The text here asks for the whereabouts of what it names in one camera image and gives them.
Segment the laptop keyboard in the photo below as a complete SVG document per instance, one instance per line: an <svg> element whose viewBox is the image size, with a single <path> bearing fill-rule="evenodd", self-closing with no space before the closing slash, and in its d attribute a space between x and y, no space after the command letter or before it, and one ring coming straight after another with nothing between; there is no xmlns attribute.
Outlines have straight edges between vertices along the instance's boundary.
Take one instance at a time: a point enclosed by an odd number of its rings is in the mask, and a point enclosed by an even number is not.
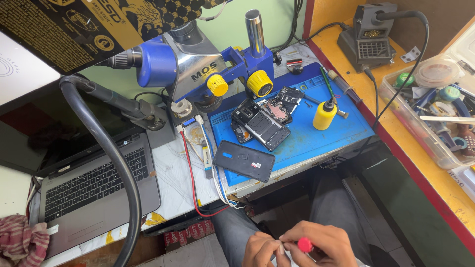
<svg viewBox="0 0 475 267"><path fill-rule="evenodd" d="M149 177L145 150L124 155L136 181ZM50 222L124 188L117 169L109 162L46 192L45 222Z"/></svg>

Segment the hand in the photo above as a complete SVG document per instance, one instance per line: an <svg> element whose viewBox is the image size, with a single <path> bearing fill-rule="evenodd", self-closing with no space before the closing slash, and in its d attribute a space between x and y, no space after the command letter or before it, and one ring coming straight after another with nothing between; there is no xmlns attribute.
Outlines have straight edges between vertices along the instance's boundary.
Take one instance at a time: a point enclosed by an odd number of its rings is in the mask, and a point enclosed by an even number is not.
<svg viewBox="0 0 475 267"><path fill-rule="evenodd" d="M272 254L276 257L277 267L290 267L290 259L284 252L282 242L263 232L256 232L247 241L242 266L274 267L270 262Z"/></svg>
<svg viewBox="0 0 475 267"><path fill-rule="evenodd" d="M326 255L314 258L315 263L294 243L302 237L308 238ZM348 235L345 230L335 226L323 226L303 220L281 235L279 240L284 242L292 260L300 267L358 267Z"/></svg>

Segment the laptop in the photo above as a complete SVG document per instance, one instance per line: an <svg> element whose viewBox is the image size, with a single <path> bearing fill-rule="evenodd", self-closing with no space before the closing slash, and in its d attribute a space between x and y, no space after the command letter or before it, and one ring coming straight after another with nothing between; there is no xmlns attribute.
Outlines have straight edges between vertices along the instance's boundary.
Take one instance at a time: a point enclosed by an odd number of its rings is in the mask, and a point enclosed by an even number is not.
<svg viewBox="0 0 475 267"><path fill-rule="evenodd" d="M139 188L142 215L157 210L160 194L145 130L118 109L81 95L129 164ZM0 107L0 131L10 137L0 141L0 152L7 152L0 157L0 164L45 177L38 221L46 222L53 232L46 258L127 223L129 205L123 177L59 89L24 102L14 109L10 105L8 112ZM26 120L28 124L18 120L19 114L34 118ZM13 147L20 152L12 152Z"/></svg>

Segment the red cap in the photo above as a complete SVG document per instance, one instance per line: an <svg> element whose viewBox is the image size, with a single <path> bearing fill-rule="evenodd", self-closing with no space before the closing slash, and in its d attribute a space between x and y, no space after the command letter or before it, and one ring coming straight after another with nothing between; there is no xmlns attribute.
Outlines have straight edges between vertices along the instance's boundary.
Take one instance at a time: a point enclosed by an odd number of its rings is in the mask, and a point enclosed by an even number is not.
<svg viewBox="0 0 475 267"><path fill-rule="evenodd" d="M309 253L314 247L308 238L299 239L297 244L298 248L304 253Z"/></svg>

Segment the microscope focus knob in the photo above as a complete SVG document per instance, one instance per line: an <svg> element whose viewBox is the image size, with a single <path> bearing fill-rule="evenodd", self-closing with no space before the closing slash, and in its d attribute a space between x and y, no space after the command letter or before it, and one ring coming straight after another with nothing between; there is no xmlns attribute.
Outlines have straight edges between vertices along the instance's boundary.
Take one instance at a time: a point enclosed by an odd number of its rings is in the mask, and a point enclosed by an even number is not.
<svg viewBox="0 0 475 267"><path fill-rule="evenodd" d="M263 97L272 91L272 83L267 73L263 70L258 70L249 76L247 79L247 87L257 95L257 97Z"/></svg>
<svg viewBox="0 0 475 267"><path fill-rule="evenodd" d="M228 84L219 74L209 77L206 85L215 96L222 96L228 91Z"/></svg>

